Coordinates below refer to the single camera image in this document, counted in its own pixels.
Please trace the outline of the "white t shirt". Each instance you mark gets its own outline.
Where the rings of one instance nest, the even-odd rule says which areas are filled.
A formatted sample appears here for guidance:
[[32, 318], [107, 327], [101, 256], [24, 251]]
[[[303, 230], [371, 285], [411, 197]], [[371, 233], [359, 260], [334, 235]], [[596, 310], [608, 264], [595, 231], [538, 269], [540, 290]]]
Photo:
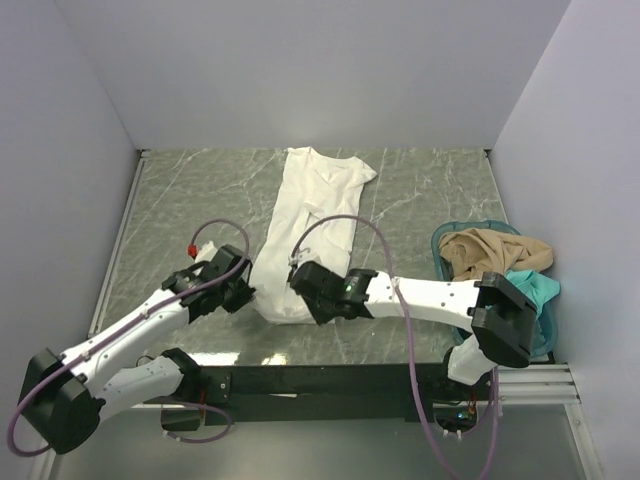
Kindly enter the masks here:
[[377, 172], [357, 157], [337, 159], [311, 147], [290, 148], [264, 245], [254, 262], [255, 309], [272, 324], [309, 324], [313, 318], [287, 277], [294, 246], [302, 262], [315, 260], [344, 276], [351, 261], [356, 223], [348, 218], [315, 224], [333, 215], [358, 215], [364, 186]]

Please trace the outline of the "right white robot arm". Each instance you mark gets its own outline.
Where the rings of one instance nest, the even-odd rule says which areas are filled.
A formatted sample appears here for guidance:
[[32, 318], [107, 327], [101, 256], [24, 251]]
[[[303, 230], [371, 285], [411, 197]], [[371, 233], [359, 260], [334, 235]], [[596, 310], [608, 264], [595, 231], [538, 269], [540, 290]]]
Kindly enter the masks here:
[[503, 275], [486, 272], [479, 280], [458, 282], [394, 277], [352, 269], [344, 277], [314, 261], [294, 267], [291, 289], [314, 321], [338, 317], [387, 318], [407, 315], [463, 330], [468, 337], [445, 355], [439, 374], [444, 395], [460, 399], [496, 366], [530, 365], [537, 310]]

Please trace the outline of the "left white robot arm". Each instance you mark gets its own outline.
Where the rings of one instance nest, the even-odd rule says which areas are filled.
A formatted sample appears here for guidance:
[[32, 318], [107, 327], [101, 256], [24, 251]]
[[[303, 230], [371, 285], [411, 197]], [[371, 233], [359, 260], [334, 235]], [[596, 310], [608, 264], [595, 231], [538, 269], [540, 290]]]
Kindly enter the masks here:
[[114, 415], [149, 400], [166, 398], [201, 408], [211, 382], [179, 348], [144, 365], [136, 360], [163, 336], [222, 308], [234, 313], [253, 297], [247, 271], [252, 262], [224, 245], [166, 278], [139, 307], [100, 334], [60, 354], [44, 349], [29, 361], [18, 414], [48, 448], [66, 454], [82, 445]]

